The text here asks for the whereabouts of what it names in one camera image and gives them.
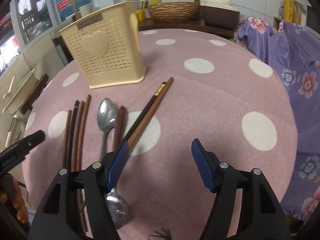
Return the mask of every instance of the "white cup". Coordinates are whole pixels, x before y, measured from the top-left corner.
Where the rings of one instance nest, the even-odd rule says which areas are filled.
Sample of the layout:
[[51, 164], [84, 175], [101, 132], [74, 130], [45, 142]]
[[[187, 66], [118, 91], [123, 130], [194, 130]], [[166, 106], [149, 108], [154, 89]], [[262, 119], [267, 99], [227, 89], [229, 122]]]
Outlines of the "white cup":
[[80, 13], [81, 13], [81, 17], [84, 17], [88, 14], [91, 14], [92, 13], [92, 4], [89, 3], [89, 4], [85, 4], [81, 7], [79, 7], [79, 10], [80, 10]]

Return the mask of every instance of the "white polka dot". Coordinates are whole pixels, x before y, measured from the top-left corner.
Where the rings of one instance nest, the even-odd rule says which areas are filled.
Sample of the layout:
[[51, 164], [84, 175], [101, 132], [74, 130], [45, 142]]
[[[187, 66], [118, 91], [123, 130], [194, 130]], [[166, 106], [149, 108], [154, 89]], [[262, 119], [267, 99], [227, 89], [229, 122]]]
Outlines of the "white polka dot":
[[206, 74], [214, 70], [214, 65], [203, 58], [191, 58], [184, 62], [184, 67], [192, 72]]
[[224, 46], [224, 45], [226, 45], [225, 42], [223, 42], [223, 41], [218, 41], [218, 40], [210, 40], [210, 42], [211, 42], [212, 44], [214, 44], [214, 45], [217, 45], [217, 46]]
[[155, 34], [155, 33], [157, 33], [157, 32], [158, 32], [158, 31], [151, 30], [151, 31], [143, 32], [142, 34], [149, 35], [149, 34]]
[[[135, 120], [137, 120], [140, 113], [140, 111], [137, 111], [128, 114], [128, 122], [124, 134], [129, 131], [130, 127], [133, 125]], [[140, 155], [151, 150], [160, 138], [160, 130], [160, 123], [158, 119], [153, 116], [140, 139], [137, 141], [133, 151], [131, 152], [131, 155]]]
[[35, 120], [35, 117], [36, 117], [36, 113], [31, 113], [29, 115], [28, 122], [26, 125], [26, 130], [29, 129], [29, 127], [32, 125], [33, 121]]
[[63, 82], [62, 86], [66, 87], [72, 84], [78, 78], [78, 76], [79, 76], [79, 72], [73, 73], [72, 75], [68, 76], [66, 80]]
[[249, 67], [254, 73], [263, 78], [270, 77], [273, 73], [273, 70], [270, 66], [256, 58], [250, 60]]
[[48, 86], [50, 86], [51, 82], [52, 82], [52, 80], [47, 84], [47, 86], [44, 88], [43, 91], [45, 91], [48, 88]]
[[66, 127], [68, 112], [61, 111], [57, 113], [49, 123], [48, 136], [53, 139], [62, 134]]
[[176, 43], [176, 40], [174, 39], [162, 39], [162, 40], [156, 41], [156, 44], [158, 45], [171, 45], [174, 43]]
[[260, 151], [270, 151], [277, 143], [276, 127], [264, 114], [247, 113], [242, 118], [241, 127], [250, 145]]
[[185, 32], [188, 32], [188, 33], [198, 33], [199, 31], [195, 31], [195, 30], [187, 30], [187, 29], [185, 29], [184, 30]]

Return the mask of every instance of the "heart emblem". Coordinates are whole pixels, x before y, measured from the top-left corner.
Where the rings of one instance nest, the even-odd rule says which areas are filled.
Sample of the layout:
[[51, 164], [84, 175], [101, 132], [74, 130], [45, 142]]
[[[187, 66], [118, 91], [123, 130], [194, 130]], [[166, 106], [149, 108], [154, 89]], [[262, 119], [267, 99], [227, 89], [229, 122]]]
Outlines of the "heart emblem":
[[84, 36], [80, 46], [91, 56], [101, 58], [108, 48], [108, 36], [105, 32], [98, 31], [91, 36]]

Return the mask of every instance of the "round table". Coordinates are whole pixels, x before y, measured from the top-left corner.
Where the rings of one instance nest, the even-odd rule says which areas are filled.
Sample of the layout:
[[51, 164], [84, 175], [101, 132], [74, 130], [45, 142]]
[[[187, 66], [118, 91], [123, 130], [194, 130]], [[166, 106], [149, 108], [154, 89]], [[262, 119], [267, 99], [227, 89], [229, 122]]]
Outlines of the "round table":
[[[199, 239], [215, 195], [204, 187], [191, 155], [199, 138], [207, 151], [234, 168], [262, 170], [279, 201], [292, 175], [297, 131], [289, 97], [272, 68], [235, 43], [182, 29], [140, 33], [145, 79], [139, 84], [90, 90], [75, 61], [61, 70], [37, 100], [25, 136], [41, 129], [46, 140], [23, 162], [29, 202], [37, 208], [62, 166], [67, 111], [75, 100], [92, 101], [85, 127], [82, 168], [99, 158], [102, 132], [96, 121], [108, 97], [128, 112], [127, 130], [154, 91], [175, 78], [121, 174], [117, 192], [128, 203], [121, 239]], [[108, 150], [112, 146], [108, 138]], [[237, 194], [229, 235], [236, 232]]]

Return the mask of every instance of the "cream plastic utensil holder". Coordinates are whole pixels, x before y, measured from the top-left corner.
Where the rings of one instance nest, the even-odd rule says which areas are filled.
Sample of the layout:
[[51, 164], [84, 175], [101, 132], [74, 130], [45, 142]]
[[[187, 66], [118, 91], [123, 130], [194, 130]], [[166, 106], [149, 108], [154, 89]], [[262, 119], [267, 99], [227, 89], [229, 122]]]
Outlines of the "cream plastic utensil holder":
[[144, 79], [135, 3], [91, 13], [60, 31], [89, 88], [139, 83]]

